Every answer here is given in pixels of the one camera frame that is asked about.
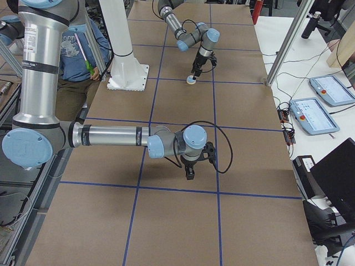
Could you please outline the seated person in blue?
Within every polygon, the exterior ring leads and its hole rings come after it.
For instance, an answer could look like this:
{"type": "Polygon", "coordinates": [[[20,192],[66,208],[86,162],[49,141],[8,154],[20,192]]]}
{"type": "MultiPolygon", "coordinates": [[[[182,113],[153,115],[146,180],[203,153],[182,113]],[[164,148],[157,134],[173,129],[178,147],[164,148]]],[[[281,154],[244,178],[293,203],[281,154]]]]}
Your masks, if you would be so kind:
{"type": "Polygon", "coordinates": [[[94,55],[84,33],[77,32],[87,59],[94,68],[91,75],[86,69],[74,31],[62,34],[60,46],[60,72],[56,96],[55,116],[61,121],[74,121],[84,104],[90,107],[100,85],[100,74],[94,55]]]}

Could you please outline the teach pendant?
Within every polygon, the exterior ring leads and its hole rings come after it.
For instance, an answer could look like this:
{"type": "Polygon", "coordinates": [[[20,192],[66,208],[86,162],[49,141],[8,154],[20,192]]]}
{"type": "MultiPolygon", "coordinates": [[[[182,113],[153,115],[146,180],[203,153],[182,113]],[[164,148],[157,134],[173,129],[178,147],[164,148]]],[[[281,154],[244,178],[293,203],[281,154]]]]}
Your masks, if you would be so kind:
{"type": "Polygon", "coordinates": [[[290,100],[290,110],[309,135],[330,134],[340,127],[317,98],[290,100]]]}
{"type": "Polygon", "coordinates": [[[354,95],[334,75],[310,78],[309,82],[314,91],[329,106],[354,104],[354,95]]]}

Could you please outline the black laptop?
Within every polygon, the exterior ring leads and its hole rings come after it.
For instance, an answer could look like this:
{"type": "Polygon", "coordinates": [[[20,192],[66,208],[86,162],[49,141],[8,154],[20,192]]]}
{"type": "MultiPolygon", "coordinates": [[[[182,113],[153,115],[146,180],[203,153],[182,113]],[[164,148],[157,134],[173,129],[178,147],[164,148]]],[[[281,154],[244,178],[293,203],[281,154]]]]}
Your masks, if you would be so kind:
{"type": "Polygon", "coordinates": [[[311,174],[347,222],[354,221],[354,140],[347,138],[311,168],[311,174]]]}

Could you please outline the blue service bell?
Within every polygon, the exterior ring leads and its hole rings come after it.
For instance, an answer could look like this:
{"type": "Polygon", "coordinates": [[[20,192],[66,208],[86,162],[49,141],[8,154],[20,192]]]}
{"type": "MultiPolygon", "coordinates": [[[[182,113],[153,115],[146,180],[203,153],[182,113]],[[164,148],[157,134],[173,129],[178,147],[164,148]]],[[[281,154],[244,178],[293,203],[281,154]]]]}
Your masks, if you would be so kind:
{"type": "Polygon", "coordinates": [[[186,78],[186,82],[190,85],[193,85],[196,83],[196,79],[194,79],[194,76],[193,75],[189,75],[187,78],[186,78]]]}

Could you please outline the near teach pendant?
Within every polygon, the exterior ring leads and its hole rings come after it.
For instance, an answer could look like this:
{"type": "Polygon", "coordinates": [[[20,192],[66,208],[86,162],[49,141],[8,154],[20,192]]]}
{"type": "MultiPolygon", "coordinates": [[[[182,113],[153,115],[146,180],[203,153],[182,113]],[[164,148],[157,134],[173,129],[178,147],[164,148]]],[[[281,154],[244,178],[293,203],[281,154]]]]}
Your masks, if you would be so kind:
{"type": "Polygon", "coordinates": [[[290,110],[309,135],[330,134],[340,127],[317,98],[290,100],[290,110]]]}

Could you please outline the green handled grabber tool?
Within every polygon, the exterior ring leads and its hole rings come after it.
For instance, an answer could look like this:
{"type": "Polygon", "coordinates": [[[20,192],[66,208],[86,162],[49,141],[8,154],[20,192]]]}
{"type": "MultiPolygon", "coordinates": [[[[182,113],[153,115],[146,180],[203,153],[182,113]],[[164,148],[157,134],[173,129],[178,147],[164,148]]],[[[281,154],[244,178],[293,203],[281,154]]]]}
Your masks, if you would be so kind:
{"type": "Polygon", "coordinates": [[[94,68],[92,67],[90,61],[87,59],[87,57],[85,55],[84,49],[83,49],[83,47],[81,45],[81,42],[80,42],[80,39],[79,39],[78,35],[76,33],[74,33],[74,36],[75,36],[76,41],[78,43],[80,52],[81,52],[81,54],[82,54],[82,56],[84,58],[86,69],[90,72],[91,75],[94,75],[95,74],[94,68]]]}

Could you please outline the black water bottle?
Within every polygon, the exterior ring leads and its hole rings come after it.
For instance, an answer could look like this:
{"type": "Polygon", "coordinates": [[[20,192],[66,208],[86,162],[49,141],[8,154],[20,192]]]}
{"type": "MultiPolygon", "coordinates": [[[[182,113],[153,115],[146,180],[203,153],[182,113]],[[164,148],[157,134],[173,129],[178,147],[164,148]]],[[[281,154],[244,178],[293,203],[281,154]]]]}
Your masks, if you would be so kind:
{"type": "Polygon", "coordinates": [[[303,38],[303,39],[309,38],[311,33],[317,27],[320,16],[321,16],[321,12],[319,12],[319,11],[316,11],[313,15],[311,15],[311,18],[309,19],[305,29],[303,30],[303,32],[301,34],[301,38],[303,38]]]}

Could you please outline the black computer box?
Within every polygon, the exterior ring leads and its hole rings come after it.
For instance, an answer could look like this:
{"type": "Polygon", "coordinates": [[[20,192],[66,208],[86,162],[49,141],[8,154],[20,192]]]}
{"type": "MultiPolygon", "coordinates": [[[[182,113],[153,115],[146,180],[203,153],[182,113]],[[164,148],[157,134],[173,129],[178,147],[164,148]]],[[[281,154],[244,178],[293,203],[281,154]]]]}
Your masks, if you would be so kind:
{"type": "Polygon", "coordinates": [[[315,165],[311,155],[297,156],[293,163],[293,170],[296,176],[296,182],[300,187],[301,193],[305,199],[323,198],[324,192],[314,179],[310,169],[315,165]]]}

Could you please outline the far teach pendant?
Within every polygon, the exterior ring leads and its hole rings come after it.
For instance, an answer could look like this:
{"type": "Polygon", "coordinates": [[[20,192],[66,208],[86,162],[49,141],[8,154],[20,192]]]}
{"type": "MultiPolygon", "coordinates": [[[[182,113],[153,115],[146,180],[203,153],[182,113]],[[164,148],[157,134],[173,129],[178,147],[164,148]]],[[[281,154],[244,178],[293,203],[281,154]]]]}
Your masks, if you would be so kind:
{"type": "Polygon", "coordinates": [[[314,91],[329,106],[354,104],[354,95],[334,75],[310,78],[309,82],[314,91]]]}

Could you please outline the aluminium frame post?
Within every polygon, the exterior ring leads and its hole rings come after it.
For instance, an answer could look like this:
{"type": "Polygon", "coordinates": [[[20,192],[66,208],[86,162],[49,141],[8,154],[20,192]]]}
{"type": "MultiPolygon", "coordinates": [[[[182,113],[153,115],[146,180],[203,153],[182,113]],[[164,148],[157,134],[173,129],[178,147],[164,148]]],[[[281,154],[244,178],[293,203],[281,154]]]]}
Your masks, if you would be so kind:
{"type": "Polygon", "coordinates": [[[308,11],[311,9],[312,5],[314,4],[314,0],[306,0],[301,1],[301,5],[299,6],[299,10],[294,17],[289,30],[283,40],[283,43],[280,47],[280,50],[277,53],[276,59],[270,69],[270,72],[266,78],[265,85],[271,87],[273,82],[276,79],[278,72],[280,71],[282,64],[287,56],[291,45],[303,23],[305,20],[308,11]]]}

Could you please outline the wooden board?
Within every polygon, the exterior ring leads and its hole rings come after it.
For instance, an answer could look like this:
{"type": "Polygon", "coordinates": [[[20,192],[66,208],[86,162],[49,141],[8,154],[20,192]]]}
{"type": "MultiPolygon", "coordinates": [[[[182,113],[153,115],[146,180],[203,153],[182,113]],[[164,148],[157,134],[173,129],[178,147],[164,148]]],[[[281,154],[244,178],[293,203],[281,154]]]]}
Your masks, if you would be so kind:
{"type": "Polygon", "coordinates": [[[343,67],[348,61],[354,62],[354,9],[344,14],[342,22],[345,22],[344,35],[327,43],[331,51],[327,64],[331,68],[343,67]]]}

